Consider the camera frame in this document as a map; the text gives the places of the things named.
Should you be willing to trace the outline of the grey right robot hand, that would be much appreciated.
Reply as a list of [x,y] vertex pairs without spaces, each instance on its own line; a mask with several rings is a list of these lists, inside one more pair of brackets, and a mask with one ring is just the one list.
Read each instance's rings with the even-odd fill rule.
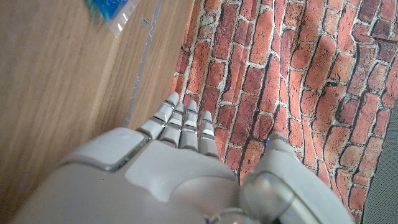
[[343,203],[280,132],[237,181],[219,160],[211,113],[171,93],[139,128],[70,153],[13,223],[352,223]]

